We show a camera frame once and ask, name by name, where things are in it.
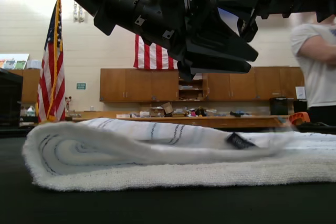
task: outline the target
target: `orange object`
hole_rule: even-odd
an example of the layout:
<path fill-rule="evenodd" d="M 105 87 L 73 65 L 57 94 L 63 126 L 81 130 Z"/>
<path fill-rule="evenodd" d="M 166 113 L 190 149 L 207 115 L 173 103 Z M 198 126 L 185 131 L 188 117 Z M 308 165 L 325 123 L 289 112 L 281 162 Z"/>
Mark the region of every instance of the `orange object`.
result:
<path fill-rule="evenodd" d="M 310 118 L 307 112 L 295 113 L 294 115 L 291 115 L 288 120 L 294 126 L 302 123 L 310 123 Z"/>

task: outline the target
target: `white t-shirt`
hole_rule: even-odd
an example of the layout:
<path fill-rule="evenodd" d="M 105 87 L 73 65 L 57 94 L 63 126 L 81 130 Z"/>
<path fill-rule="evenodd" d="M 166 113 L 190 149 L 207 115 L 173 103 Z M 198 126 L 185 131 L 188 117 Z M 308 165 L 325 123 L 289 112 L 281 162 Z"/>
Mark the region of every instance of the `white t-shirt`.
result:
<path fill-rule="evenodd" d="M 336 65 L 328 65 L 298 54 L 307 39 L 321 36 L 336 45 L 336 25 L 303 24 L 291 34 L 292 52 L 305 76 L 308 107 L 336 105 Z"/>

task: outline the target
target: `white brick wall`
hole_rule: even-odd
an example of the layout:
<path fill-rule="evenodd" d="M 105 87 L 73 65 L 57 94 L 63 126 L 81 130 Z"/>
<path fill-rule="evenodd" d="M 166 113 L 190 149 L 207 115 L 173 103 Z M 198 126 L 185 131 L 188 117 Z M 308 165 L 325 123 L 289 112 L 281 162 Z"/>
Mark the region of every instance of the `white brick wall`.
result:
<path fill-rule="evenodd" d="M 0 54 L 29 53 L 30 59 L 41 60 L 55 1 L 0 0 Z M 99 102 L 100 68 L 131 68 L 134 34 L 116 27 L 108 37 L 95 28 L 93 18 L 88 14 L 84 23 L 73 23 L 73 4 L 72 0 L 62 0 L 66 95 L 73 97 L 72 108 L 138 109 L 137 104 L 104 105 Z M 232 27 L 236 26 L 233 18 L 224 12 L 221 14 Z M 290 19 L 275 15 L 268 20 L 258 20 L 259 32 L 251 45 L 259 51 L 259 57 L 253 66 L 297 66 L 288 37 L 290 27 L 301 22 L 298 15 Z M 87 83 L 87 89 L 76 90 L 77 82 Z"/>

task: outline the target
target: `green sign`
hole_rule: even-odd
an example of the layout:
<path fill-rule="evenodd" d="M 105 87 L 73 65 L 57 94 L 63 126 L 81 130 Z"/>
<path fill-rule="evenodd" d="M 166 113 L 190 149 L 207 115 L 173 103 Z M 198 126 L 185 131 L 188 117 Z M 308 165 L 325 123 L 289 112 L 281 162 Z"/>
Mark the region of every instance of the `green sign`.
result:
<path fill-rule="evenodd" d="M 78 83 L 77 89 L 85 90 L 86 89 L 86 83 Z"/>

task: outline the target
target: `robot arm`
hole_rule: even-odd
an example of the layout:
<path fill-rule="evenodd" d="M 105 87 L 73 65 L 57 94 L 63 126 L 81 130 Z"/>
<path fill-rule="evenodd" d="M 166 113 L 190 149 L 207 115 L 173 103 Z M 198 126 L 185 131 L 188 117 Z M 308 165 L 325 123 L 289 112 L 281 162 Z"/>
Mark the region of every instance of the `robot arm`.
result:
<path fill-rule="evenodd" d="M 119 25 L 156 43 L 178 61 L 180 75 L 198 72 L 246 73 L 258 52 L 248 42 L 258 27 L 256 17 L 316 12 L 318 21 L 336 14 L 335 0 L 75 0 L 109 35 Z M 218 8 L 236 15 L 239 35 L 220 18 Z"/>

